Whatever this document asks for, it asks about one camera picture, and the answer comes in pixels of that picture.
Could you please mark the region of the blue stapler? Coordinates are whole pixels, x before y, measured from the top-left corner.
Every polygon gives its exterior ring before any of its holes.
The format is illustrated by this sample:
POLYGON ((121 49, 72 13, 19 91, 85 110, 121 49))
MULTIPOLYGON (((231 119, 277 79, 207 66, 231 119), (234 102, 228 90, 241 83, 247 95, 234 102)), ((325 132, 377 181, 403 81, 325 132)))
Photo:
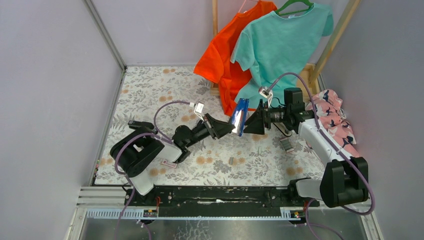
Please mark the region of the blue stapler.
POLYGON ((232 133, 241 137, 243 135, 246 117, 248 114, 249 99, 240 98, 236 104, 235 110, 231 116, 231 123, 234 125, 232 133))

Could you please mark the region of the small black stapler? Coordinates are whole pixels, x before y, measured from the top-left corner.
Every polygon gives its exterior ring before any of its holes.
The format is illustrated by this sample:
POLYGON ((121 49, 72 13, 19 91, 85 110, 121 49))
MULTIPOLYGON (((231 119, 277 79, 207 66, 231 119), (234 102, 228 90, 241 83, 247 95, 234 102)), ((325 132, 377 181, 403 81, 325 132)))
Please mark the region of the small black stapler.
POLYGON ((155 127, 151 122, 146 122, 146 121, 135 121, 135 120, 130 120, 127 123, 128 127, 130 129, 136 130, 138 128, 147 128, 149 130, 154 130, 155 127))

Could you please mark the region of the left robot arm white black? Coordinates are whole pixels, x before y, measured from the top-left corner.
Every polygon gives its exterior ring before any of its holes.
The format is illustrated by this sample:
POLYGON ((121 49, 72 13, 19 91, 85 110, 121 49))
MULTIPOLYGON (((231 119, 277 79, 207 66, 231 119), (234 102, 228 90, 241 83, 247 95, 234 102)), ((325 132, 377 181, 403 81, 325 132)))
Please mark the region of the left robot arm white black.
POLYGON ((137 122, 133 132, 117 142, 109 151, 115 160, 116 168, 122 170, 136 190, 136 199, 144 206, 155 200, 151 181, 146 169, 156 159, 173 164, 183 162, 190 154, 189 147, 207 137, 220 139, 230 134, 235 126, 205 114, 194 128, 180 125, 171 140, 158 136, 159 131, 151 122, 137 122))

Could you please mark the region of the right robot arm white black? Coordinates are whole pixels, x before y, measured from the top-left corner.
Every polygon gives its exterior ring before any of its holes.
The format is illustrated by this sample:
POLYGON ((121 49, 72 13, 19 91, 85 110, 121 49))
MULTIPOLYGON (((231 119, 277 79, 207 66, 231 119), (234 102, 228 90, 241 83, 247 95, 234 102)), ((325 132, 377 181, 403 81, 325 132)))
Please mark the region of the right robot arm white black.
POLYGON ((287 201, 293 206, 306 199, 321 200, 329 208, 365 202, 369 198, 368 163, 345 151, 325 130, 314 110, 306 110, 298 87, 284 90, 284 106, 270 107, 261 100, 246 120, 243 133, 264 135, 273 123, 302 137, 325 165, 321 179, 290 181, 287 201))

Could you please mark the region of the floral table mat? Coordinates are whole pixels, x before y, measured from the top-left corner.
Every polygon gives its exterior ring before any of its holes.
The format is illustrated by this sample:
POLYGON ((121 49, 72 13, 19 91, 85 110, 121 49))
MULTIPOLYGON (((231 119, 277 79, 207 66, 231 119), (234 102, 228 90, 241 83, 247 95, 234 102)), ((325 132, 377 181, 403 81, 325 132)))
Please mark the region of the floral table mat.
MULTIPOLYGON (((180 125, 194 127, 198 117, 188 102, 202 102, 204 112, 227 121, 221 101, 210 92, 210 82, 194 74, 191 66, 133 66, 126 70, 104 150, 98 161, 95 185, 123 185, 124 176, 114 168, 113 145, 131 133, 128 122, 156 121, 171 137, 180 125)), ((264 135, 226 135, 206 138, 193 145, 189 157, 176 168, 154 160, 147 168, 156 185, 190 186, 286 186, 290 180, 322 177, 325 167, 298 135, 289 140, 294 148, 286 153, 273 127, 264 135)))

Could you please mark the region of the orange t-shirt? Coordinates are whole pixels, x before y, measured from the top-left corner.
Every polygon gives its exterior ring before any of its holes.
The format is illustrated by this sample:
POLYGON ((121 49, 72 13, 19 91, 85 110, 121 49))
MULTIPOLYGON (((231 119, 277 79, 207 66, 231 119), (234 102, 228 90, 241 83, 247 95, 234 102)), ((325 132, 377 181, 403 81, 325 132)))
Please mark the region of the orange t-shirt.
POLYGON ((219 96, 225 115, 231 116, 236 108, 238 92, 252 78, 249 71, 243 71, 230 58, 242 30, 252 21, 276 10, 271 1, 260 0, 244 13, 234 18, 212 39, 194 68, 194 73, 218 84, 219 96))

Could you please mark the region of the red staple box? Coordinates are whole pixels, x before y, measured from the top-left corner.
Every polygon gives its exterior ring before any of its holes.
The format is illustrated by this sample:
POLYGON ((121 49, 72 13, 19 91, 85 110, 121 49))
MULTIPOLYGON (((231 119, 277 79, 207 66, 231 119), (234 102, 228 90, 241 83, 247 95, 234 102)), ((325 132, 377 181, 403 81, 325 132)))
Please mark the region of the red staple box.
POLYGON ((164 166, 167 166, 167 167, 170 167, 170 168, 173 168, 173 169, 175 169, 177 166, 178 166, 178 164, 177 163, 174 163, 174 162, 170 162, 170 161, 167 161, 167 160, 163 160, 163 161, 161 161, 161 163, 160 163, 161 165, 164 165, 164 166))

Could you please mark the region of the wooden clothes rack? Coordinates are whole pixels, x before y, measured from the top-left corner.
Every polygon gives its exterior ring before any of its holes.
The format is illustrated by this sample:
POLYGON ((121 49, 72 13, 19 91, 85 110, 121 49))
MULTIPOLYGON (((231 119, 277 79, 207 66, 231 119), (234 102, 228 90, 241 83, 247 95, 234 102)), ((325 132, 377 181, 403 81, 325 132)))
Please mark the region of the wooden clothes rack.
MULTIPOLYGON (((321 38, 318 47, 308 60, 303 70, 299 74, 294 74, 297 78, 296 85, 297 83, 301 83, 304 90, 310 89, 310 84, 316 81, 322 67, 325 64, 325 60, 333 50, 335 43, 339 38, 339 33, 345 28, 346 22, 356 7, 357 2, 355 0, 349 1, 340 20, 338 22, 333 21, 332 34, 321 38)), ((282 78, 283 75, 280 75, 271 86, 274 87, 282 78)))

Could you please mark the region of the teal t-shirt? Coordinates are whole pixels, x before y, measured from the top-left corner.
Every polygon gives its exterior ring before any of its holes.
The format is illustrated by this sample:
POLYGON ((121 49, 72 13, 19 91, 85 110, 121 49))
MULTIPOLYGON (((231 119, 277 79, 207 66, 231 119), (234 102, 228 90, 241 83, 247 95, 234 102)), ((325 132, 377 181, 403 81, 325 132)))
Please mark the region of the teal t-shirt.
POLYGON ((303 14, 280 16, 275 11, 253 20, 240 33, 230 58, 251 79, 235 97, 249 100, 255 109, 263 98, 260 87, 272 88, 274 97, 282 100, 284 89, 296 86, 300 74, 318 47, 321 38, 332 34, 333 11, 330 5, 314 3, 303 14))

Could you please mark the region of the pink patterned cloth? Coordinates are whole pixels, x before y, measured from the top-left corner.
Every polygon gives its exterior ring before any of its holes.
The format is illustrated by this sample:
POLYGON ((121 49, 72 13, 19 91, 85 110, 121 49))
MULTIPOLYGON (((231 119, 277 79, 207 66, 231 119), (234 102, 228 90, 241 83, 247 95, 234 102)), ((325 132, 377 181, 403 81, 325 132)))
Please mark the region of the pink patterned cloth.
POLYGON ((355 149, 357 143, 351 124, 347 121, 345 112, 342 109, 343 100, 338 97, 332 89, 326 89, 312 97, 316 107, 318 119, 324 129, 353 157, 360 157, 360 153, 355 149))

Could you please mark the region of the pink clothes hanger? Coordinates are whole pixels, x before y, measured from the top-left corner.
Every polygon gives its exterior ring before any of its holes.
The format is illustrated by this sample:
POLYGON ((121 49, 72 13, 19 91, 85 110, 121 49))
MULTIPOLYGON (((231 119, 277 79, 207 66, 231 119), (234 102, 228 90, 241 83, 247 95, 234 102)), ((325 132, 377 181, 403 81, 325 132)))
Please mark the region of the pink clothes hanger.
POLYGON ((259 2, 258 0, 243 0, 237 12, 246 13, 247 11, 252 9, 254 6, 256 6, 258 2, 259 2))

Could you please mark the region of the green clothes hanger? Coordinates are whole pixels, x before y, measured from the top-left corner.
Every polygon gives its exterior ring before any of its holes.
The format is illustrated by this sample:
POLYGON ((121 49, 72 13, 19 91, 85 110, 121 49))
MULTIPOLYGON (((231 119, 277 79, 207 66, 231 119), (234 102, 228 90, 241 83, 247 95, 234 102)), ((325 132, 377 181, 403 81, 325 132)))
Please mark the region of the green clothes hanger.
POLYGON ((282 17, 295 16, 311 10, 313 6, 311 0, 287 0, 275 13, 282 17))

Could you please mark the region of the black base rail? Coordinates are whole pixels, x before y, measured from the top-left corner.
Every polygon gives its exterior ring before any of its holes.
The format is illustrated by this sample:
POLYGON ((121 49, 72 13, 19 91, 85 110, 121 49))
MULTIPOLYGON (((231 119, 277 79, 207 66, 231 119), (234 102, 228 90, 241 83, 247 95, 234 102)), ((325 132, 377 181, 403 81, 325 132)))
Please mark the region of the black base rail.
POLYGON ((306 201, 287 188, 270 186, 154 186, 145 195, 127 189, 124 202, 168 218, 281 217, 284 208, 306 207, 306 201))

